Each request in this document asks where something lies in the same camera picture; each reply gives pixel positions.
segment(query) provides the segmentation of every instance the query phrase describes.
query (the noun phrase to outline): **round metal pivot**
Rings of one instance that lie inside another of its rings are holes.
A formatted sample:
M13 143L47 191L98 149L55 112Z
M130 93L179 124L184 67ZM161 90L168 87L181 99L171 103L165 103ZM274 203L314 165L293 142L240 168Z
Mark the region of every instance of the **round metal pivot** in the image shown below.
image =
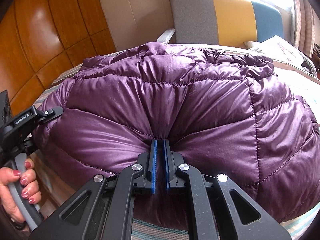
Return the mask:
M228 177L224 174L219 174L217 176L217 180L220 181L220 182L226 182L228 180Z
M185 163L179 165L179 169L182 171L187 171L189 170L189 168L190 168L189 165Z
M134 164L134 165L132 165L132 169L134 171L139 171L142 169L142 166L140 164Z
M93 180L95 182L101 182L101 181L103 181L103 176L102 175L96 175L96 176L93 177Z

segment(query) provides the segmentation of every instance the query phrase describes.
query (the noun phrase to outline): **quilted jacket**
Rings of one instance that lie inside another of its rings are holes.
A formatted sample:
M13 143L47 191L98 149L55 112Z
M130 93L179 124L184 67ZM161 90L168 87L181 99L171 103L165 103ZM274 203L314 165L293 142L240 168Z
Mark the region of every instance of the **quilted jacket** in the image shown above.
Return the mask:
M320 201L318 124L268 57L147 43L86 59L40 108L54 106L63 115L33 135L75 189L96 174L119 173L152 139L168 138L186 163L227 174L279 222ZM186 228L185 204L165 194L159 166L156 194L137 197L134 216Z

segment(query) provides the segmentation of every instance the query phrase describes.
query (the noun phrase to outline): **striped curtain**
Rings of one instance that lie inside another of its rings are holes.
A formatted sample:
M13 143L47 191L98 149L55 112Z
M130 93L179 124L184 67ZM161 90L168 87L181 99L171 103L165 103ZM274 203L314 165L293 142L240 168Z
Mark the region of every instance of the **striped curtain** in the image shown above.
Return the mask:
M312 7L308 0L294 0L294 10L295 33L292 42L298 50L312 57L315 43L315 21Z

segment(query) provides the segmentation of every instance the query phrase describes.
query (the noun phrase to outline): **pillow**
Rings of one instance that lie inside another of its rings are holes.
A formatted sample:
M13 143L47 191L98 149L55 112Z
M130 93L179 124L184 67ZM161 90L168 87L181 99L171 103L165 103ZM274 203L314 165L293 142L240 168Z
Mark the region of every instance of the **pillow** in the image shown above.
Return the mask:
M290 63L299 69L303 69L301 64L304 60L299 51L277 35L261 43L248 41L244 44L250 47L249 50L264 53L275 60Z

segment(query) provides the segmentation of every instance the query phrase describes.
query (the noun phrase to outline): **human hand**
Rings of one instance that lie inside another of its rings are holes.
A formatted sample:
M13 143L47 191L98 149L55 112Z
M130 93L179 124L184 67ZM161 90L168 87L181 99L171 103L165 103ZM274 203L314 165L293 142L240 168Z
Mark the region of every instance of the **human hand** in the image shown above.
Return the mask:
M20 171L10 168L0 169L0 198L2 205L10 217L19 223L23 223L25 219L14 202L7 185L20 179L20 183L24 186L21 196L28 199L30 204L36 204L41 200L39 184L36 181L36 172L33 170L35 166L33 161L26 159L24 166L27 171L22 174Z

